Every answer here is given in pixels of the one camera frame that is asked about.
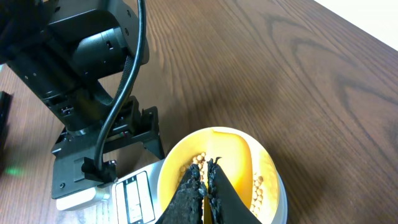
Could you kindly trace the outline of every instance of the green light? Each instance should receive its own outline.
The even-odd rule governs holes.
[[[7,167],[4,172],[14,177],[22,177],[24,175],[24,171],[18,167]]]

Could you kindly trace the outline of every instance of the digital scale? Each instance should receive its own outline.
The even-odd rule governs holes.
[[[115,184],[92,187],[57,199],[57,209],[74,211],[100,201],[108,201],[112,208],[111,223],[155,223],[162,214],[157,196],[157,181],[163,162],[164,159],[134,171]]]

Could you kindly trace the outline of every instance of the scale label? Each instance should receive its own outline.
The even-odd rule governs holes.
[[[128,223],[145,224],[155,220],[147,173],[141,172],[124,181]]]

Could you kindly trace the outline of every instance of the white scale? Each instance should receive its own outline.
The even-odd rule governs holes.
[[[164,159],[145,166],[115,184],[87,190],[57,199],[57,209],[74,211],[90,207],[100,201],[110,203],[111,223],[153,224],[162,215],[157,197],[157,181]],[[287,198],[282,179],[279,178],[280,200],[272,224],[287,222]]]

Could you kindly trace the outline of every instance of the wooden table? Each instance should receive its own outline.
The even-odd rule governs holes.
[[[228,126],[268,150],[290,223],[398,222],[398,53],[312,0],[148,0],[150,62],[133,93],[156,105],[165,150]],[[101,82],[114,94],[120,74]],[[59,212],[51,196],[62,124],[7,68],[0,223],[109,223],[108,204]],[[119,175],[156,158],[108,157]]]

